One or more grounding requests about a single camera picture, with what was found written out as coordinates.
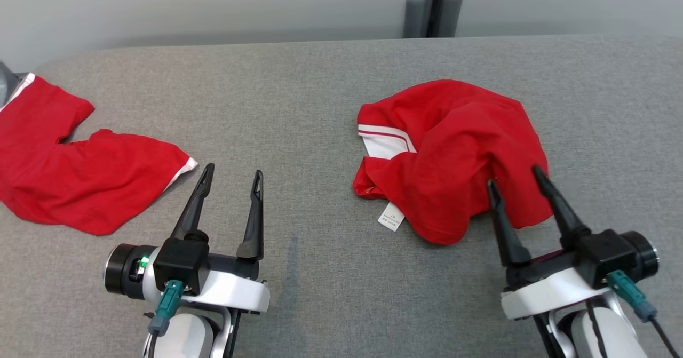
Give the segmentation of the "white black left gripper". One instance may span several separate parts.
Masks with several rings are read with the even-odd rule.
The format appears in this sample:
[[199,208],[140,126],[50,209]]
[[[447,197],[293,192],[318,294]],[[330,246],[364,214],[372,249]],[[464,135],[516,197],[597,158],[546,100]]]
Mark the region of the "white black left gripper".
[[[170,239],[208,242],[208,235],[198,229],[203,202],[208,197],[215,164],[203,169],[188,202],[181,212]],[[264,257],[264,200],[263,172],[256,170],[250,190],[250,210],[237,257],[216,253],[208,255],[208,272],[202,292],[197,296],[184,295],[183,306],[201,304],[209,307],[239,309],[243,312],[264,314],[270,304],[271,293],[266,283],[258,282],[257,261]],[[110,252],[104,269],[104,285],[108,292],[130,299],[146,300],[157,305],[163,292],[156,286],[153,262],[158,247],[151,245],[120,244]]]

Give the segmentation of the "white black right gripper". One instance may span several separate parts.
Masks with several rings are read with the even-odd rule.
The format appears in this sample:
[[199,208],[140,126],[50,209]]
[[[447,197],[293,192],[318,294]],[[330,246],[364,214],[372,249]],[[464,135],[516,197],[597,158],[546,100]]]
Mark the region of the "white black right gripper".
[[526,319],[588,300],[620,316],[624,316],[624,310],[619,299],[640,306],[644,295],[639,299],[627,297],[613,273],[621,271],[633,283],[656,275],[660,262],[656,247],[637,232],[591,234],[541,166],[532,166],[532,173],[551,207],[562,248],[573,250],[559,250],[531,260],[531,253],[520,242],[506,215],[497,183],[488,180],[486,188],[498,255],[507,268],[507,287],[502,293],[505,316]]

